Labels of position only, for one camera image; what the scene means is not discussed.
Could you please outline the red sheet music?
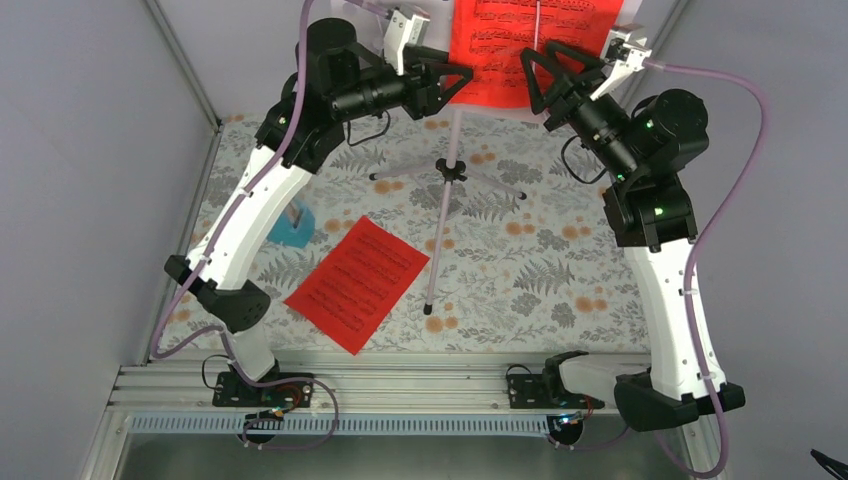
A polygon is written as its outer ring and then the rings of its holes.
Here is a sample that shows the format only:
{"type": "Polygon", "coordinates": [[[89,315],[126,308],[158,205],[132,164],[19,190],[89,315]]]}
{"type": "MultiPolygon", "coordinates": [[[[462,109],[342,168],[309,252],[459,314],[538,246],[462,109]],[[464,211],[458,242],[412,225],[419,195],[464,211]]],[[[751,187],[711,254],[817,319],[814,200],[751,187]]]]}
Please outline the red sheet music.
{"type": "Polygon", "coordinates": [[[428,260],[363,216],[284,304],[356,355],[428,260]]]}
{"type": "Polygon", "coordinates": [[[472,81],[457,104],[493,109],[530,105],[520,54],[550,40],[595,56],[601,53],[622,0],[466,0],[454,3],[449,60],[470,67],[472,81]]]}

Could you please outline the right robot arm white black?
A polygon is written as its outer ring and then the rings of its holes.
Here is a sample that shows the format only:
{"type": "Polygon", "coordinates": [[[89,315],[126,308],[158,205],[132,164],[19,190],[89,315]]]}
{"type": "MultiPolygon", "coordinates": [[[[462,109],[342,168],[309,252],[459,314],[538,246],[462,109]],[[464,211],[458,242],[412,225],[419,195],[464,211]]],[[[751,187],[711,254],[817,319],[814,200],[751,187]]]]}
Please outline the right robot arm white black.
{"type": "Polygon", "coordinates": [[[579,394],[610,405],[637,432],[672,429],[745,403],[714,354],[687,261],[698,240],[680,171],[709,145],[708,112],[670,89],[625,111],[602,89],[602,60],[558,41],[520,55],[531,109],[545,127],[567,126],[611,177],[604,212],[637,282],[650,364],[637,371],[587,353],[549,359],[541,391],[555,407],[579,394]]]}

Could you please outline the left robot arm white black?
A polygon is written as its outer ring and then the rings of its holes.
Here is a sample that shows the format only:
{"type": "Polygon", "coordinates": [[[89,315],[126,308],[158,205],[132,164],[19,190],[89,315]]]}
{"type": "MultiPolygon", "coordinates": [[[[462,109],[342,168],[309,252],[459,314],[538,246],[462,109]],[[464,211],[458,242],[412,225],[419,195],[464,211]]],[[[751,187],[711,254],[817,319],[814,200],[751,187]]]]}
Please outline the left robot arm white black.
{"type": "Polygon", "coordinates": [[[259,324],[269,296],[248,277],[251,262],[284,208],[345,140],[353,120],[403,109],[419,120],[440,112],[473,77],[446,52],[402,45],[398,63],[357,40],[348,21],[303,21],[296,72],[256,133],[245,172],[206,236],[165,263],[181,294],[215,319],[239,392],[255,405],[278,391],[274,354],[259,324]]]}

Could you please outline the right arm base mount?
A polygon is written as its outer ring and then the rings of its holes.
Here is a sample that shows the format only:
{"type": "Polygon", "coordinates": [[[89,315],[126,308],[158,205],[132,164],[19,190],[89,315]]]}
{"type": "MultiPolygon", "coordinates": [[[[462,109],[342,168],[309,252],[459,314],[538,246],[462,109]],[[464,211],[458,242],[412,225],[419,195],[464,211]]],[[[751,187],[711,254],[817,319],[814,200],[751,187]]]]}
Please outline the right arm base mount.
{"type": "Polygon", "coordinates": [[[545,360],[540,373],[534,373],[527,366],[518,363],[510,364],[505,371],[511,409],[575,410],[575,413],[546,417],[547,438],[555,447],[590,450],[590,447],[576,447],[576,443],[584,432],[586,420],[596,410],[606,407],[605,402],[600,399],[586,394],[572,393],[563,386],[559,367],[566,360],[584,355],[587,355],[587,352],[578,350],[549,357],[545,360]]]}

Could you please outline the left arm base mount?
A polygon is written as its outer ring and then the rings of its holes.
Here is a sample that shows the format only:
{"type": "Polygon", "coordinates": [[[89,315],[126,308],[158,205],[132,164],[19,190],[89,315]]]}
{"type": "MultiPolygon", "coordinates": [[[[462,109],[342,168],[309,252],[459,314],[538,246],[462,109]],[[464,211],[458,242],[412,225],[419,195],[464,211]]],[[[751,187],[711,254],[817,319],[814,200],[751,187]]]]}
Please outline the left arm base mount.
{"type": "Polygon", "coordinates": [[[203,377],[203,384],[213,392],[212,405],[217,408],[248,408],[237,435],[250,442],[264,444],[274,438],[270,430],[278,429],[287,413],[309,408],[314,390],[314,375],[305,372],[270,372],[263,381],[291,379],[293,382],[273,387],[254,387],[243,382],[235,371],[223,371],[214,380],[203,377]]]}

